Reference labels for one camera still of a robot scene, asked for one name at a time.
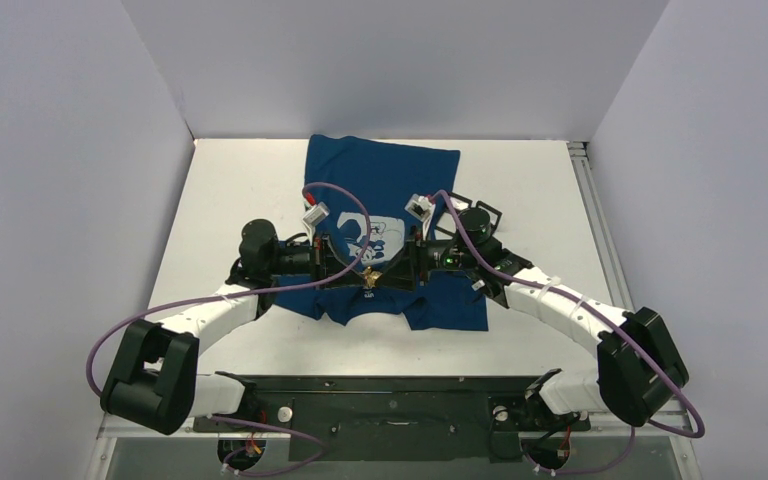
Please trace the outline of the gold maple leaf brooch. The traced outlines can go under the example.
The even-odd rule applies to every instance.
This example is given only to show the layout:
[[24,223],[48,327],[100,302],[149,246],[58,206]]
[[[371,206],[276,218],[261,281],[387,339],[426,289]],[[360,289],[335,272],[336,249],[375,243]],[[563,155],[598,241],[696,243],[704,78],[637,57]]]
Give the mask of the gold maple leaf brooch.
[[366,267],[362,272],[363,287],[366,289],[378,287],[382,275],[381,271],[375,270],[372,267]]

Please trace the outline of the blue cartoon print t-shirt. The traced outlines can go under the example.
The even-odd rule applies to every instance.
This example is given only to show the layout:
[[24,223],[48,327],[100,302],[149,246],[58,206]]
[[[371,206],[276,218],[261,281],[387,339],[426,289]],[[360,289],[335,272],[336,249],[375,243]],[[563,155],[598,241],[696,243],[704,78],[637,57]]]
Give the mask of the blue cartoon print t-shirt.
[[[460,153],[457,150],[381,143],[357,137],[310,137],[304,181],[338,185],[366,207],[365,218],[343,194],[317,187],[313,197],[329,216],[318,229],[330,237],[365,237],[366,267],[382,269],[421,223],[405,205],[413,194],[452,190]],[[413,330],[485,331],[487,306],[470,280],[458,272],[435,272],[414,291],[389,288],[299,289],[277,295],[276,305],[316,320],[328,317],[341,325],[369,313],[403,315]]]

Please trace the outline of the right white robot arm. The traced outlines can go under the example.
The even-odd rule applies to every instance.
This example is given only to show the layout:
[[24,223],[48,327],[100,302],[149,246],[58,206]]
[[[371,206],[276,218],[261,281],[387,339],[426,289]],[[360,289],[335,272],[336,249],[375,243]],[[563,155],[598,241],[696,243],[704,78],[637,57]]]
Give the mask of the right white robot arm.
[[689,373],[660,314],[630,311],[590,298],[546,275],[505,248],[495,236],[501,214],[479,202],[450,209],[454,231],[444,240],[409,240],[367,283],[410,291],[435,273],[468,278],[474,291],[565,335],[595,359],[581,371],[543,375],[526,390],[524,413],[538,427],[563,414],[608,411],[642,427],[672,398],[680,398]]

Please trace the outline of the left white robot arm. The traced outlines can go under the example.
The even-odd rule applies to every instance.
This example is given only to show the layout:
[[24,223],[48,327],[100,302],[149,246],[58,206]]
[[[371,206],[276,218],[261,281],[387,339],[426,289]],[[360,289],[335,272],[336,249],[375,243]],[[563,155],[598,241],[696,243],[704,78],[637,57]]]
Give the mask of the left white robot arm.
[[100,390],[101,409],[161,434],[176,432],[191,417],[219,415],[232,429],[251,427],[258,402],[244,381],[228,374],[201,374],[200,356],[234,330],[262,317],[281,292],[279,276],[309,277],[325,286],[353,273],[360,260],[345,263],[327,252],[325,237],[285,244],[266,219],[247,223],[239,257],[228,279],[210,296],[168,304],[172,315],[158,321],[142,313],[123,323],[123,336]]

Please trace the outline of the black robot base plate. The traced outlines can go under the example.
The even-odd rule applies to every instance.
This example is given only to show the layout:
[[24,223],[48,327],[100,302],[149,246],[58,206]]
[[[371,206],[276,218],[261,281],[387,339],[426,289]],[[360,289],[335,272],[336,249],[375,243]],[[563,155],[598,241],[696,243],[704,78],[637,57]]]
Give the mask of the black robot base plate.
[[604,413],[587,407],[554,414],[539,404],[534,376],[360,377],[237,376],[241,405],[184,427],[222,439],[219,453],[251,472],[267,439],[290,436],[289,459],[327,461],[537,460],[560,467],[571,433],[599,428]]

